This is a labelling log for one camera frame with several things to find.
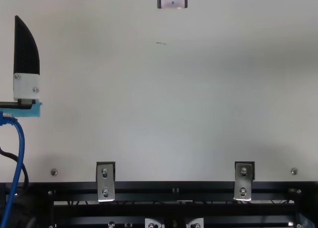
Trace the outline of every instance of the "black metal frame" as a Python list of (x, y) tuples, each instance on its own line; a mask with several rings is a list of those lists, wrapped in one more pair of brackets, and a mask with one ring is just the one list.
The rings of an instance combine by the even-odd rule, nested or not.
[[(0, 183), (2, 204), (9, 189), (9, 183)], [(301, 214), (318, 224), (314, 182), (253, 182), (252, 200), (293, 200), (292, 204), (242, 204), (233, 200), (233, 191), (233, 182), (115, 182), (115, 202), (76, 206), (54, 202), (97, 201), (95, 182), (31, 183), (15, 203), (35, 215), (44, 228), (106, 227), (110, 222), (135, 228), (144, 227), (146, 217), (162, 219), (166, 227), (173, 227), (172, 221), (201, 217), (206, 228), (288, 227), (288, 222), (296, 227)]]

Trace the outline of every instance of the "wall screw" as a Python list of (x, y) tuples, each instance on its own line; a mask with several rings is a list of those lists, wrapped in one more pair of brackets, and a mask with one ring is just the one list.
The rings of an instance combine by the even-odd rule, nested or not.
[(103, 168), (101, 170), (101, 173), (103, 174), (103, 177), (106, 178), (107, 177), (107, 168)]
[(243, 177), (246, 176), (246, 174), (247, 174), (246, 167), (242, 167), (242, 169), (240, 170), (240, 173), (242, 174)]
[(103, 189), (103, 195), (104, 195), (104, 197), (108, 197), (108, 189), (107, 188)]
[(293, 167), (293, 168), (290, 170), (290, 173), (291, 173), (292, 175), (296, 175), (296, 174), (298, 173), (297, 168), (296, 168), (296, 167)]
[(52, 175), (52, 176), (58, 175), (58, 170), (57, 170), (56, 168), (52, 168), (52, 169), (51, 169), (51, 175)]
[(240, 192), (240, 195), (241, 195), (242, 197), (246, 195), (246, 189), (243, 188), (243, 187), (240, 189), (239, 192)]

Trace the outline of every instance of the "metal plate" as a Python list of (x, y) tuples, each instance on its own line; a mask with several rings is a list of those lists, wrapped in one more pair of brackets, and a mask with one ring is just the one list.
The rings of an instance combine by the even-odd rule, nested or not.
[[(256, 181), (317, 181), (317, 2), (0, 0), (1, 101), (16, 14), (40, 56), (41, 117), (19, 119), (30, 181), (95, 182), (97, 161), (118, 181), (234, 181), (235, 161)], [(0, 145), (17, 154), (10, 125)], [(0, 181), (15, 167), (1, 156)]]
[(145, 228), (155, 227), (155, 225), (157, 225), (158, 228), (164, 228), (164, 224), (162, 224), (161, 222), (154, 219), (145, 218)]
[(250, 201), (252, 196), (253, 165), (235, 164), (234, 199)]
[(197, 219), (190, 220), (186, 224), (186, 227), (187, 228), (204, 228), (204, 218), (197, 218)]
[(115, 200), (114, 166), (112, 164), (99, 164), (96, 166), (97, 198), (99, 202)]

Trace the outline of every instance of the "black cable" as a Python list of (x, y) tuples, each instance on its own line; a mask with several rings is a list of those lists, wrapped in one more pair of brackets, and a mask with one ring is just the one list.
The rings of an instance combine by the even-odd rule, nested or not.
[[(12, 160), (14, 160), (16, 162), (18, 161), (18, 157), (16, 155), (14, 155), (14, 154), (12, 154), (10, 152), (3, 151), (1, 149), (1, 147), (0, 147), (0, 154), (5, 156), (5, 157), (11, 158)], [(20, 192), (20, 194), (25, 193), (26, 190), (29, 187), (29, 176), (28, 176), (28, 172), (26, 171), (26, 168), (25, 168), (24, 164), (22, 165), (22, 171), (23, 171), (23, 174), (24, 174), (24, 182), (23, 182), (23, 187), (22, 187), (22, 191)]]

